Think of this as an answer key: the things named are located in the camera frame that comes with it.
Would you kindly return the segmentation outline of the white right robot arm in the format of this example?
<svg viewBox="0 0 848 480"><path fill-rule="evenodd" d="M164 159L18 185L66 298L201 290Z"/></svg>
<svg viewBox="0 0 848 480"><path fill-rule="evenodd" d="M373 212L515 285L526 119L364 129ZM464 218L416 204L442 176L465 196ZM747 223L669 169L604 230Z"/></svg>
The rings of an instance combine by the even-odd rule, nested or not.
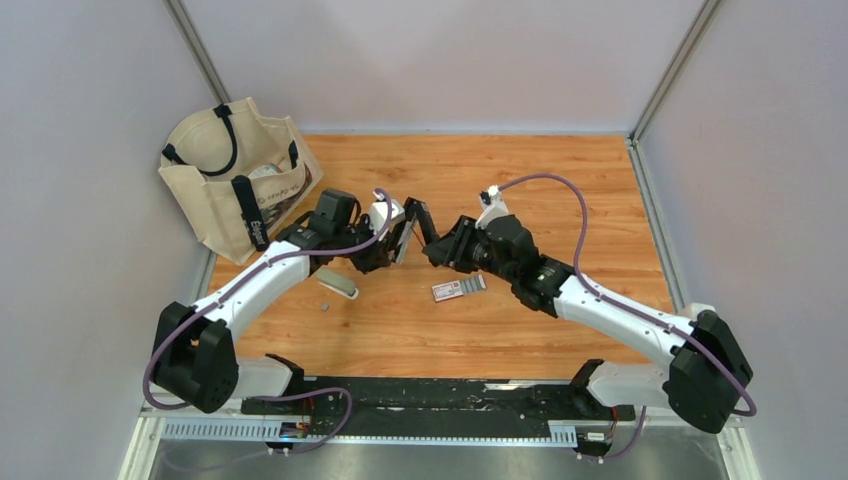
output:
<svg viewBox="0 0 848 480"><path fill-rule="evenodd" d="M616 383L613 366L601 362L570 392L572 409L586 419L608 407L669 408L689 425L718 434L753 378L730 326L713 307L691 304L668 314L613 292L570 265L541 253L514 215L485 228L462 216L453 228L425 244L430 263L461 273L484 271L510 286L527 308L592 328L628 345L653 363L642 373L624 371L632 382Z"/></svg>

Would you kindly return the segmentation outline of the aluminium frame rail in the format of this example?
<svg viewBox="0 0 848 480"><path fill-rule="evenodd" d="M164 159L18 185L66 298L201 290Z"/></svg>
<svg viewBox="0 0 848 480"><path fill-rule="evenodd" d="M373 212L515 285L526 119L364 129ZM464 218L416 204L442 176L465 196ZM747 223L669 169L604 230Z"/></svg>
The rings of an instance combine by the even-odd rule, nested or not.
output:
<svg viewBox="0 0 848 480"><path fill-rule="evenodd" d="M591 451L612 443L614 427L684 425L718 434L722 425L679 401L667 407L645 399L604 405L589 375L626 381L628 371L590 364L572 380L392 377L298 377L308 398L269 402L231 399L213 413L195 408L159 411L165 439L260 442L273 449L327 443L563 447Z"/></svg>

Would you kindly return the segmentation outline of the beige canvas tote bag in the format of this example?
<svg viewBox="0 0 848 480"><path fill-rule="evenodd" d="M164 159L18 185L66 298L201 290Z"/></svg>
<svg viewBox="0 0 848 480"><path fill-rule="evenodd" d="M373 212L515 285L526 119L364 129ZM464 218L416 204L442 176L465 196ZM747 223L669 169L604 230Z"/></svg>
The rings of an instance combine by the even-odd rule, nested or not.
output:
<svg viewBox="0 0 848 480"><path fill-rule="evenodd" d="M324 176L293 119L262 115L250 97L182 120L158 173L197 239L237 265L270 246Z"/></svg>

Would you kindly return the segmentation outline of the black large stapler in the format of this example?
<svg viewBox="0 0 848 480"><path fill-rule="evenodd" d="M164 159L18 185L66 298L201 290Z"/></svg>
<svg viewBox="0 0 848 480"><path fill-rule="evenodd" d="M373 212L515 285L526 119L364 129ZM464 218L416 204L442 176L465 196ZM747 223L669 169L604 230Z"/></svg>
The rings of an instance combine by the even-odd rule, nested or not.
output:
<svg viewBox="0 0 848 480"><path fill-rule="evenodd" d="M421 233L424 246L436 242L441 237L429 207L425 202L408 197L404 201L403 210L404 217L398 225L400 230L397 234L392 234L392 240L390 242L390 260L395 264L401 264L403 262L410 240L416 234L417 230Z"/></svg>

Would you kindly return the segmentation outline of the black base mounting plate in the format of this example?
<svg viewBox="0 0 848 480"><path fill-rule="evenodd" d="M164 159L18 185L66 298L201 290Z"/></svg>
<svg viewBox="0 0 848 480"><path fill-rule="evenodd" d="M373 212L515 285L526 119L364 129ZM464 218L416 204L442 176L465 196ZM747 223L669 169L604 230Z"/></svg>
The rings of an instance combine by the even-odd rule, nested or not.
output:
<svg viewBox="0 0 848 480"><path fill-rule="evenodd" d="M321 376L295 380L285 395L241 411L291 416L319 438L339 427L338 439L563 446L592 456L639 416L567 381Z"/></svg>

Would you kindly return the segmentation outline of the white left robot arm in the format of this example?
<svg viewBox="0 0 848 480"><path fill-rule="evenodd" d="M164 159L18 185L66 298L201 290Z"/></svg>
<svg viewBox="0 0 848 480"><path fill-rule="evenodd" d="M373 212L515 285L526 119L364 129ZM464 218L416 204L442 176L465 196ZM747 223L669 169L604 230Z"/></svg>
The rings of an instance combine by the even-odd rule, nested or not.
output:
<svg viewBox="0 0 848 480"><path fill-rule="evenodd" d="M161 410L157 386L177 398L173 409L213 413L234 397L241 373L235 345L268 307L335 258L362 272L390 266L404 244L406 209L385 190L363 211L356 196L321 192L316 207L283 228L257 260L223 287L184 305L166 306L159 317L142 392Z"/></svg>

